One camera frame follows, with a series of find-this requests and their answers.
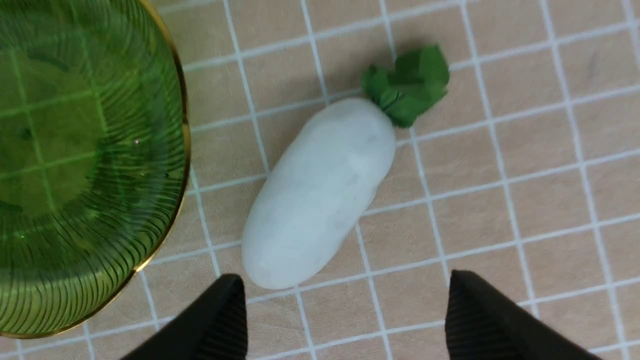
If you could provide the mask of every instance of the tiled surface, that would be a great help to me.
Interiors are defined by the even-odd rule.
[[[437,42],[452,63],[449,95],[397,132],[390,174],[332,262],[299,299],[245,277],[250,357],[445,359],[445,271],[469,269],[604,359],[640,359],[640,1],[154,3],[188,82],[195,177],[184,211],[145,278],[103,313],[57,337],[1,340],[0,358],[118,359],[217,275],[244,275],[239,239],[265,167],[312,114],[357,94],[366,65]],[[86,118],[89,100],[76,100]],[[0,114],[17,101],[0,99]],[[32,115],[55,137],[50,114]],[[93,141],[77,140],[43,143],[45,160]],[[43,199],[42,174],[22,176],[34,186],[14,191],[15,178],[0,177],[0,195]]]

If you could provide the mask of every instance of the glass bowl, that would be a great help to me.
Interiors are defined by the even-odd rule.
[[[186,108],[147,0],[0,0],[0,335],[69,330],[150,261],[188,180]]]

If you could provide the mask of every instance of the black object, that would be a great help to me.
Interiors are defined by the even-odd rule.
[[[445,321],[451,360],[599,360],[482,277],[453,270]]]
[[[469,271],[452,272],[445,332],[451,360],[601,360]],[[222,275],[124,360],[245,360],[247,352],[244,285]]]
[[[244,284],[238,275],[222,275],[123,360],[244,360],[247,352]]]

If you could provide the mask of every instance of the beige tile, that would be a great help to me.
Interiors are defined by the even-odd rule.
[[[604,283],[592,231],[527,243],[524,250],[537,297]]]
[[[91,340],[95,360],[116,360],[135,350],[156,333],[151,327],[143,327],[119,334],[102,336]]]
[[[307,346],[294,295],[249,304],[246,310],[250,359]]]
[[[189,92],[191,126],[249,114],[249,104],[236,61],[189,71],[184,76]]]
[[[24,360],[85,360],[89,358],[91,358],[89,346],[84,340],[24,354]]]
[[[9,52],[0,54],[0,67],[2,67],[2,69],[13,68]],[[3,92],[3,96],[0,99],[0,111],[19,108],[22,105],[22,99],[18,91],[18,81],[15,77],[15,72],[12,70],[2,71],[2,74],[0,74],[0,83],[3,84],[5,90],[9,89],[9,91]]]
[[[192,148],[191,161],[201,188],[264,173],[250,121],[195,133]]]
[[[449,293],[440,263],[378,275],[373,282],[388,329],[444,320]]]
[[[319,273],[305,281],[302,286],[317,284],[319,282],[342,279],[353,275],[364,274],[362,253],[355,229],[349,233],[338,253],[324,266]]]
[[[480,0],[468,5],[478,54],[545,41],[540,4],[531,0]]]
[[[244,270],[242,264],[242,248],[238,246],[229,247],[216,251],[216,259],[220,272],[223,274],[238,274],[244,281],[244,294],[247,299],[276,293],[282,290],[268,290],[256,285]]]
[[[538,304],[540,320],[584,347],[618,342],[606,291]]]
[[[280,360],[311,360],[311,354],[309,354],[308,352],[305,352],[298,355],[285,356]]]
[[[484,120],[480,88],[473,68],[452,71],[447,88],[449,90],[447,96],[413,125],[416,135],[434,133]]]
[[[512,184],[511,196],[524,238],[589,223],[578,170]]]
[[[444,326],[398,332],[389,335],[394,359],[447,359],[449,351]]]
[[[202,207],[214,245],[242,239],[244,222],[263,184],[263,180],[258,180],[202,194]]]
[[[18,350],[18,344],[14,339],[0,338],[0,354]]]
[[[500,180],[489,129],[440,136],[418,144],[432,194]]]
[[[23,214],[37,216],[49,212],[44,179],[39,170],[0,179],[0,201],[19,206]]]
[[[436,200],[433,207],[447,254],[513,240],[501,186]]]
[[[31,119],[45,162],[93,152],[104,134],[94,97],[32,110]]]
[[[48,345],[56,341],[78,339],[78,338],[83,338],[80,341],[83,343],[86,343],[86,341],[84,340],[84,329],[82,325],[74,327],[69,331],[65,331],[62,334],[50,336],[48,338],[21,340],[21,342],[22,342],[22,348],[32,348],[32,347],[39,347],[42,345]]]
[[[164,241],[157,257],[183,254],[207,247],[198,203],[194,195],[184,198],[180,215],[173,225],[169,237]]]
[[[16,172],[38,165],[33,130],[24,114],[0,118],[0,151],[3,161],[0,174]]]
[[[360,228],[371,270],[438,257],[425,204],[362,217]]]
[[[91,318],[88,325],[91,332],[100,332],[151,320],[151,308],[142,278],[135,275],[125,290]]]
[[[370,208],[382,208],[424,196],[413,147],[411,145],[398,147],[391,170],[380,183]]]
[[[165,13],[163,19],[185,64],[234,53],[221,1]]]
[[[612,350],[607,352],[599,352],[596,354],[601,357],[603,360],[622,360],[622,352],[620,350]]]
[[[62,207],[67,202],[76,200],[82,192],[91,188],[88,175],[96,161],[96,158],[91,157],[47,168],[47,180],[56,206]]]
[[[434,5],[445,0],[385,0],[388,12],[407,10],[421,5]]]
[[[634,85],[640,79],[628,31],[572,42],[559,51],[573,97]]]
[[[471,57],[460,8],[438,10],[391,23],[398,54],[424,45],[438,44],[449,63]]]
[[[305,291],[302,300],[314,344],[380,331],[367,280]]]
[[[625,21],[620,1],[549,0],[548,6],[559,37]]]
[[[371,64],[387,68],[393,65],[387,32],[382,25],[318,40],[317,48],[329,94],[359,88],[362,73]]]
[[[515,247],[469,255],[447,263],[449,270],[477,273],[515,302],[527,299],[520,258]]]
[[[640,156],[587,169],[600,220],[640,212]]]
[[[158,318],[177,316],[216,280],[209,254],[145,268]]]
[[[640,360],[640,345],[636,345],[634,347],[629,348],[629,354],[631,355],[631,360]]]
[[[586,159],[640,147],[640,95],[630,94],[574,107]]]
[[[576,162],[573,134],[564,110],[501,122],[495,131],[510,177]]]
[[[627,339],[640,339],[640,284],[622,286],[616,292]]]
[[[484,63],[482,70],[486,93],[495,116],[553,104],[563,99],[549,50]]]
[[[369,20],[381,15],[378,0],[307,0],[314,31]]]
[[[316,356],[318,360],[386,360],[387,351],[382,338],[373,338],[317,350]]]
[[[307,35],[298,0],[229,2],[240,49],[251,49]]]
[[[615,281],[640,277],[640,220],[600,228]]]
[[[244,71],[258,111],[322,96],[308,44],[247,58]]]
[[[307,121],[323,108],[323,104],[310,105],[259,119],[260,136],[270,168],[276,165]]]

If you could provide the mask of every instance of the white grout line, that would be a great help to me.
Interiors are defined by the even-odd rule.
[[[318,345],[316,348],[317,349],[325,349],[325,348],[330,348],[330,347],[334,347],[334,346],[337,346],[337,345],[353,343],[353,342],[360,341],[360,340],[373,339],[373,338],[377,338],[378,336],[382,336],[382,332],[380,332],[380,331],[371,332],[369,334],[362,334],[362,335],[351,336],[351,337],[344,338],[344,339],[333,340],[333,341],[329,341],[327,343]]]
[[[95,349],[93,348],[93,343],[91,343],[91,334],[89,333],[89,324],[84,323],[82,325],[84,336],[86,338],[86,346],[89,348],[89,358],[91,360],[95,360]]]
[[[317,360],[316,349],[314,348],[314,341],[311,338],[311,330],[309,329],[309,321],[307,320],[307,314],[305,312],[305,306],[302,303],[302,295],[300,295],[300,289],[296,286],[294,288],[296,292],[296,301],[298,302],[298,308],[300,309],[300,318],[302,319],[302,327],[305,330],[305,338],[307,339],[307,345],[309,346],[309,353],[312,360]]]
[[[202,196],[200,196],[200,192],[198,192],[198,179],[196,179],[196,172],[191,168],[189,171],[191,175],[191,184],[193,188],[196,190],[196,202],[198,204],[198,214],[200,216],[200,223],[202,225],[202,231],[204,232],[204,238],[207,242],[208,253],[211,256],[211,263],[213,265],[213,270],[216,274],[216,277],[220,277],[220,266],[218,264],[218,259],[216,258],[216,252],[213,249],[213,242],[211,241],[211,234],[209,233],[209,225],[207,224],[207,218],[204,215],[204,207],[202,206]]]
[[[520,237],[520,228],[518,226],[518,220],[516,219],[515,206],[513,205],[513,199],[511,198],[511,189],[509,188],[508,176],[504,167],[504,158],[502,157],[502,151],[500,150],[500,143],[498,142],[498,136],[495,131],[495,123],[493,121],[493,114],[491,110],[491,104],[489,103],[489,97],[484,85],[484,77],[480,62],[478,61],[478,53],[476,47],[476,38],[473,28],[471,26],[471,20],[467,10],[467,2],[463,1],[460,4],[460,10],[462,11],[462,19],[467,31],[467,38],[469,42],[469,48],[471,49],[471,58],[476,68],[476,80],[480,88],[480,95],[484,109],[484,117],[489,122],[489,133],[493,148],[495,150],[495,157],[498,164],[498,170],[500,171],[500,182],[502,183],[502,189],[504,191],[504,197],[507,203],[507,210],[509,212],[509,220],[511,222],[511,230],[513,231],[514,241],[516,248],[518,249],[518,258],[520,259],[520,267],[522,268],[522,274],[524,278],[525,287],[527,288],[527,296],[529,300],[536,298],[536,293],[533,289],[533,281],[531,279],[531,273],[529,271],[529,264],[527,262],[527,256],[525,255],[524,246],[522,245],[522,238]],[[536,318],[540,317],[538,306],[533,304],[531,306],[531,312]]]
[[[440,266],[442,267],[442,272],[444,274],[444,283],[447,285],[447,287],[449,287],[449,267],[447,266],[444,247],[442,246],[442,239],[440,237],[440,229],[438,227],[438,221],[436,220],[435,210],[433,208],[433,198],[431,197],[429,185],[427,184],[427,179],[424,175],[424,168],[422,167],[422,156],[420,155],[420,149],[418,148],[418,141],[416,141],[415,129],[413,127],[409,129],[409,134],[411,136],[411,146],[413,147],[413,155],[415,157],[416,166],[418,166],[418,175],[420,177],[422,191],[424,191],[424,196],[426,197],[426,204],[429,211],[429,220],[431,221],[433,237],[436,241],[436,247],[438,249],[438,259],[440,261]]]
[[[314,29],[311,25],[311,18],[309,16],[309,10],[307,8],[307,0],[300,0],[300,6],[302,7],[302,14],[305,18],[305,24],[307,25],[307,33],[309,36],[309,42],[311,44],[311,52],[314,55],[314,62],[316,63],[316,70],[318,73],[318,79],[320,80],[320,89],[322,90],[322,96],[324,99],[324,104],[329,105],[329,95],[326,89],[326,83],[324,81],[324,75],[322,70],[322,65],[320,62],[320,55],[318,54],[318,48],[316,44],[316,37],[314,35]]]
[[[587,174],[586,164],[584,162],[584,157],[582,154],[580,132],[577,126],[577,122],[575,120],[573,105],[571,104],[571,93],[569,91],[569,86],[567,85],[567,82],[566,82],[562,59],[560,56],[560,52],[558,50],[556,34],[554,31],[553,23],[551,21],[551,15],[548,9],[547,0],[540,0],[540,8],[542,10],[543,18],[545,21],[547,34],[552,44],[552,55],[554,58],[554,66],[556,68],[557,77],[560,82],[561,90],[563,92],[563,97],[566,104],[566,112],[569,118],[569,123],[571,125],[572,133],[573,133],[575,154],[578,160],[578,164],[580,165],[580,176],[582,178],[584,194],[586,196],[587,205],[589,208],[589,217],[591,219],[591,224],[593,225],[593,234],[595,235],[596,246],[598,249],[598,256],[600,257],[600,262],[602,263],[602,272],[604,274],[605,283],[607,285],[609,302],[611,303],[611,312],[613,314],[613,318],[616,324],[616,333],[618,335],[618,342],[625,343],[626,342],[625,328],[620,315],[620,305],[618,304],[618,296],[616,294],[615,288],[612,285],[613,275],[611,273],[609,260],[607,259],[607,252],[604,248],[604,244],[602,241],[602,233],[600,231],[600,226],[598,225],[598,213],[595,208],[593,194],[591,193],[591,183],[589,182],[589,176]],[[621,351],[622,351],[623,360],[629,360],[628,348],[622,347]]]
[[[622,343],[622,344],[615,344],[615,345],[609,345],[607,347],[599,347],[599,348],[592,348],[589,351],[594,353],[594,354],[599,354],[601,352],[607,352],[607,351],[613,351],[613,350],[622,350],[623,347],[634,347],[634,346],[638,346],[640,345],[640,340],[635,340],[635,341],[628,341],[626,343]]]
[[[196,193],[213,192],[213,191],[228,188],[231,186],[253,183],[255,181],[264,180],[266,178],[267,178],[267,174],[259,174],[254,176],[242,177],[240,179],[231,180],[224,183],[205,186],[203,188],[199,188],[198,190],[191,190],[187,193],[187,195],[194,195]]]
[[[147,275],[144,270],[138,272],[140,279],[142,280],[142,285],[145,288],[145,294],[147,295],[147,301],[149,302],[149,309],[151,310],[151,320],[154,322],[154,327],[156,331],[160,330],[160,324],[158,323],[158,315],[156,313],[156,303],[154,302],[153,295],[151,295],[151,288],[149,287],[149,282],[147,281]]]
[[[625,17],[627,18],[629,35],[631,36],[631,43],[634,47],[634,54],[636,55],[636,65],[640,69],[640,38],[638,37],[638,23],[636,21],[636,12],[631,0],[622,0],[622,6],[625,9]]]
[[[240,45],[238,44],[238,39],[236,36],[236,29],[234,27],[234,21],[231,16],[231,9],[229,7],[229,1],[223,1],[225,5],[225,14],[227,16],[227,23],[229,26],[229,31],[231,32],[231,41],[234,45],[234,51],[236,52],[236,60],[238,62],[238,67],[240,69],[240,78],[242,79],[242,84],[244,88],[244,94],[246,96],[246,100],[249,104],[249,113],[251,115],[251,122],[253,122],[253,131],[255,132],[255,139],[258,142],[258,149],[260,150],[260,156],[262,158],[262,166],[264,167],[264,171],[269,173],[269,162],[267,161],[267,155],[264,150],[264,143],[262,142],[262,137],[260,135],[260,127],[258,125],[258,119],[255,114],[255,106],[253,104],[253,97],[251,96],[251,90],[249,88],[249,82],[246,78],[246,72],[244,71],[244,61],[242,56],[240,55]]]
[[[385,0],[380,0],[380,12],[382,19],[385,23],[385,31],[387,32],[387,42],[389,43],[389,50],[391,51],[391,57],[395,60],[398,57],[396,49],[396,41],[394,40],[394,34],[391,30],[391,22],[387,14],[387,4]]]
[[[15,346],[18,349],[18,359],[24,360],[24,353],[22,352],[22,342],[20,340],[15,341]]]
[[[360,247],[360,256],[362,257],[362,263],[364,264],[364,272],[369,282],[369,291],[371,292],[371,301],[376,311],[376,318],[378,319],[378,327],[382,337],[382,342],[385,345],[385,351],[387,352],[387,360],[393,360],[393,354],[391,352],[391,345],[389,343],[389,337],[387,336],[387,327],[385,325],[385,319],[382,315],[382,308],[380,307],[380,300],[378,298],[378,292],[376,291],[376,285],[373,282],[373,275],[371,274],[371,266],[369,264],[369,256],[367,255],[367,249],[364,247],[364,240],[362,239],[362,231],[360,229],[360,221],[356,223],[356,237],[358,238],[358,246]]]
[[[391,329],[391,330],[389,330],[387,332],[389,334],[397,334],[398,332],[423,330],[423,329],[429,329],[429,328],[438,327],[438,326],[444,326],[444,320],[440,320],[440,321],[436,321],[436,322],[426,322],[426,323],[421,323],[421,324],[418,324],[418,325],[396,327],[395,329]]]

